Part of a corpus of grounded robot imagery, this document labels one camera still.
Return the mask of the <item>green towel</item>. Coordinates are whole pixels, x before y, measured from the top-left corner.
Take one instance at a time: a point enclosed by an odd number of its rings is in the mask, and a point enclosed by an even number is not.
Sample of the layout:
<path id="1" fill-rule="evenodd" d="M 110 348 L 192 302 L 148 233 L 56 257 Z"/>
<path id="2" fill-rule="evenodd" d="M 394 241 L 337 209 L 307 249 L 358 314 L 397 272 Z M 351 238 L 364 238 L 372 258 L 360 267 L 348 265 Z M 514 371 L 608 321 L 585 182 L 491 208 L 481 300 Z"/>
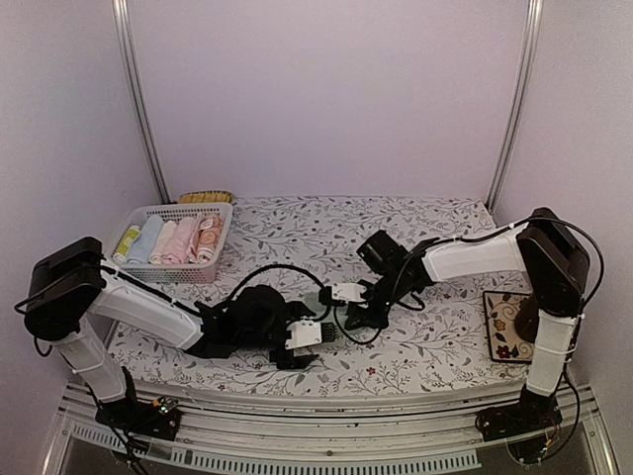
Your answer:
<path id="1" fill-rule="evenodd" d="M 302 320 L 324 322 L 331 313 L 331 306 L 323 304 L 319 300 L 317 292 L 306 293 L 303 297 L 303 303 L 312 313 L 308 316 L 302 316 Z"/>

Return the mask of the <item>orange patterned towel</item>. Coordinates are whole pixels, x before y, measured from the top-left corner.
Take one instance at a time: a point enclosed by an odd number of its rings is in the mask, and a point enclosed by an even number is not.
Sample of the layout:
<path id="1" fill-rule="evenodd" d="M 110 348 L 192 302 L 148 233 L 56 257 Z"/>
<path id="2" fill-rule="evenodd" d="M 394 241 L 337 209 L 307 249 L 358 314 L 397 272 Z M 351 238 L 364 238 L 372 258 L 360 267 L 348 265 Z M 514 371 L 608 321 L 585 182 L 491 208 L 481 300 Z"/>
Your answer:
<path id="1" fill-rule="evenodd" d="M 188 260 L 193 264 L 210 262 L 216 255 L 224 220 L 218 213 L 201 216 L 190 239 Z"/>

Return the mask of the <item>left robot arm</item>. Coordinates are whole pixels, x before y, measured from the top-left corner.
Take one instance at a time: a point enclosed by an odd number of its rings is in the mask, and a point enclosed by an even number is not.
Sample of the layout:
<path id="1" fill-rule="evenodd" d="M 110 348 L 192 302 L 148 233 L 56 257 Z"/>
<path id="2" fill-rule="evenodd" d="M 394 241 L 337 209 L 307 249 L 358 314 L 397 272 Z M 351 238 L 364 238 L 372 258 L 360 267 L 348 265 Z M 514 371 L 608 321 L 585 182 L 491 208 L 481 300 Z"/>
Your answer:
<path id="1" fill-rule="evenodd" d="M 316 356 L 304 348 L 336 338 L 334 324 L 266 285 L 247 287 L 212 307 L 184 304 L 106 259 L 93 237 L 40 260 L 28 297 L 14 309 L 34 339 L 55 348 L 126 429 L 140 428 L 147 410 L 136 399 L 132 376 L 89 325 L 91 316 L 151 333 L 200 359 L 227 359 L 241 349 L 263 348 L 280 370 L 307 368 Z"/>

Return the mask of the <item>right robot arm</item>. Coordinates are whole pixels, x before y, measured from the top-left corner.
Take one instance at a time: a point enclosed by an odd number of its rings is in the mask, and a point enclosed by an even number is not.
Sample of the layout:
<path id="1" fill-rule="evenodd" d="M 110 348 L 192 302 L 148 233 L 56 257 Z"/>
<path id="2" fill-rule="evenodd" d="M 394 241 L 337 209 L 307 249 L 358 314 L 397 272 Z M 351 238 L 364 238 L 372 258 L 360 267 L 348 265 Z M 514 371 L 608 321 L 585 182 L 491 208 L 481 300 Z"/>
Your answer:
<path id="1" fill-rule="evenodd" d="M 575 351 L 585 307 L 595 295 L 587 287 L 595 240 L 581 228 L 537 208 L 522 220 L 475 237 L 432 237 L 407 249 L 378 231 L 357 250 L 379 275 L 375 283 L 333 283 L 318 300 L 330 315 L 348 309 L 349 330 L 377 331 L 405 295 L 471 275 L 519 272 L 531 289 L 536 333 L 534 353 L 520 403 L 511 411 L 518 430 L 532 431 L 546 420 L 566 365 Z"/>

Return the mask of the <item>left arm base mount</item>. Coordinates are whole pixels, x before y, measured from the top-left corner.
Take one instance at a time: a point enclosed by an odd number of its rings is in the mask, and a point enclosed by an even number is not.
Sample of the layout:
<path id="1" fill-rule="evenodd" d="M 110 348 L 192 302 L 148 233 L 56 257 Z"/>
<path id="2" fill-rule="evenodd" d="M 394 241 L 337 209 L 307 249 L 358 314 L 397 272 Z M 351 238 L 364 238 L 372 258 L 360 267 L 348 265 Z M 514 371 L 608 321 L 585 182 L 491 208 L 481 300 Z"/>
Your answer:
<path id="1" fill-rule="evenodd" d="M 180 428 L 182 412 L 179 401 L 161 396 L 152 402 L 141 402 L 126 396 L 124 399 L 97 403 L 96 421 L 119 429 L 125 434 L 139 434 L 174 441 Z"/>

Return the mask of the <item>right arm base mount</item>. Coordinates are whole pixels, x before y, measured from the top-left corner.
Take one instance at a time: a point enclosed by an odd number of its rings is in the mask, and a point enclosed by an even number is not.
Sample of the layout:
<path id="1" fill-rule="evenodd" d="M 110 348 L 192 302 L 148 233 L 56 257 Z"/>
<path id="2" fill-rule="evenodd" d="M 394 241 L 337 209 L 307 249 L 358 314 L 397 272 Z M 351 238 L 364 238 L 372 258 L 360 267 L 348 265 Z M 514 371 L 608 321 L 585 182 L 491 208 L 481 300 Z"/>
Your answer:
<path id="1" fill-rule="evenodd" d="M 492 441 L 554 428 L 562 420 L 555 397 L 525 393 L 521 394 L 516 403 L 494 406 L 477 412 L 475 428 L 484 441 Z"/>

